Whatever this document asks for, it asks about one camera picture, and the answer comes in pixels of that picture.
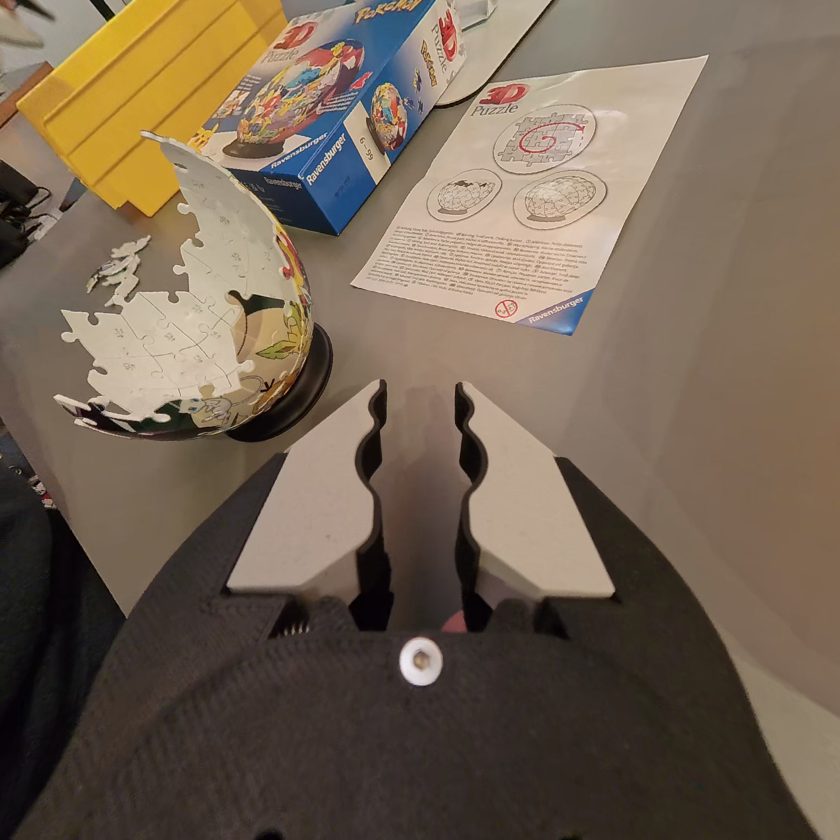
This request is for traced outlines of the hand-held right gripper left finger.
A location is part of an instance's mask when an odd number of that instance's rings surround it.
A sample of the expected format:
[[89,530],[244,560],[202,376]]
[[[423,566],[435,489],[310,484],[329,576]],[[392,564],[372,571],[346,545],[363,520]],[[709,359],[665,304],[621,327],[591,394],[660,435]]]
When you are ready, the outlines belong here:
[[228,592],[284,595],[301,610],[334,597],[361,631],[386,630],[392,568],[371,485],[386,410],[386,381],[374,380],[289,447]]

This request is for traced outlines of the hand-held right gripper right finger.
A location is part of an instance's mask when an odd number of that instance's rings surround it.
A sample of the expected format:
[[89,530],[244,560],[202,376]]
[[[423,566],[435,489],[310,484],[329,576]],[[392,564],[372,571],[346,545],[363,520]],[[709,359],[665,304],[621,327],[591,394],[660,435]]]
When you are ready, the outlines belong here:
[[458,463],[469,479],[455,565],[465,625],[483,631],[502,602],[607,600],[615,584],[554,452],[463,381],[455,387]]

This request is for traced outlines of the colourful half-built puzzle ball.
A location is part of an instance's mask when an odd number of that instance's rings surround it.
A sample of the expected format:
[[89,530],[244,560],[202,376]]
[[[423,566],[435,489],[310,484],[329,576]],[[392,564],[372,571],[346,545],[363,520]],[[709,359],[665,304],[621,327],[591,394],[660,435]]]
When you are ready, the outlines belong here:
[[56,394],[74,423],[104,434],[187,440],[225,434],[284,396],[316,323],[301,258],[274,214],[193,147],[143,131],[174,169],[197,221],[181,245],[185,290],[126,277],[95,313],[62,310],[66,343],[91,357],[86,401]]

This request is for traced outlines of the black printed jigsaw piece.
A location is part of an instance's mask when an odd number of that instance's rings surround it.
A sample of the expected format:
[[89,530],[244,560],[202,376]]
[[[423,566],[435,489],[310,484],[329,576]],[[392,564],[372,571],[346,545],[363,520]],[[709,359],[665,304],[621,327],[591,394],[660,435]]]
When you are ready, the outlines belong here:
[[122,283],[126,277],[132,277],[140,265],[137,253],[111,257],[95,270],[86,284],[86,293],[90,294],[97,286],[114,286]]

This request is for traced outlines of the yellow plastic bin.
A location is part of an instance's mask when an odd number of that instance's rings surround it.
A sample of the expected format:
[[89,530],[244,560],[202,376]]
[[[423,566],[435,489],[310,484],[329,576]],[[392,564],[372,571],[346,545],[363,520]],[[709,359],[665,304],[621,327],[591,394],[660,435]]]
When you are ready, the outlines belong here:
[[151,132],[186,143],[286,26],[280,1],[137,1],[17,103],[106,204],[152,217],[180,190]]

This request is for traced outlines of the black round ball stand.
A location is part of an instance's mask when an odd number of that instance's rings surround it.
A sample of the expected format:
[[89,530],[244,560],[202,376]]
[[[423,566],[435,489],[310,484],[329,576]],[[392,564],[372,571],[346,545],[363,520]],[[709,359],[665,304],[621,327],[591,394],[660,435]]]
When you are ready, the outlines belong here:
[[242,443],[259,443],[288,432],[317,404],[332,367],[331,339],[322,325],[315,323],[308,357],[289,391],[267,411],[225,434]]

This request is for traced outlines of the blue puzzle box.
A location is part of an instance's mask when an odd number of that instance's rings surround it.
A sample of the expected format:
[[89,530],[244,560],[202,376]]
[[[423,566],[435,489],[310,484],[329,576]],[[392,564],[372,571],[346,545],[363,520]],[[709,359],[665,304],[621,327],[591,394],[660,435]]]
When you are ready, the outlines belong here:
[[292,19],[190,140],[284,226],[339,235],[466,59],[453,2]]

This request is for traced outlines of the white instruction sheet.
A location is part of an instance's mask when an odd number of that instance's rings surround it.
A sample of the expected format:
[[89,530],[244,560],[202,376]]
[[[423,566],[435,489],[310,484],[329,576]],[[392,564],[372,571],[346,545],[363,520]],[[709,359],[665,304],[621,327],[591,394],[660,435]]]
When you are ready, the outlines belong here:
[[352,286],[571,335],[707,59],[491,82]]

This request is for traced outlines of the person's torso in dark sweater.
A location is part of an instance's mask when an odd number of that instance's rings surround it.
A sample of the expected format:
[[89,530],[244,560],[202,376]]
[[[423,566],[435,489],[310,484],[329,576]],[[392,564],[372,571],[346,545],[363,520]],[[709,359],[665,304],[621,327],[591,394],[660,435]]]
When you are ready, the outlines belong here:
[[1,838],[65,751],[124,614],[56,509],[1,473]]

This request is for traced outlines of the black power adapter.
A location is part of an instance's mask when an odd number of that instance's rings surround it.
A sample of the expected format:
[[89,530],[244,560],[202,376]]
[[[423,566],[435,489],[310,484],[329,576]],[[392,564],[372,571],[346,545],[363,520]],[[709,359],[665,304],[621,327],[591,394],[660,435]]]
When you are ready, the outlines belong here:
[[37,186],[13,166],[1,160],[1,218],[21,222],[52,197],[52,192]]

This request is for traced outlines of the white metal stand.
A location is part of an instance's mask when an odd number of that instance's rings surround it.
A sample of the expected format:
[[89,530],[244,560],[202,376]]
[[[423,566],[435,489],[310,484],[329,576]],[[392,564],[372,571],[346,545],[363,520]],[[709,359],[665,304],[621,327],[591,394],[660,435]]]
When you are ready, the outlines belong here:
[[555,4],[554,1],[499,1],[484,21],[467,27],[461,39],[465,64],[437,101],[436,108],[473,98]]

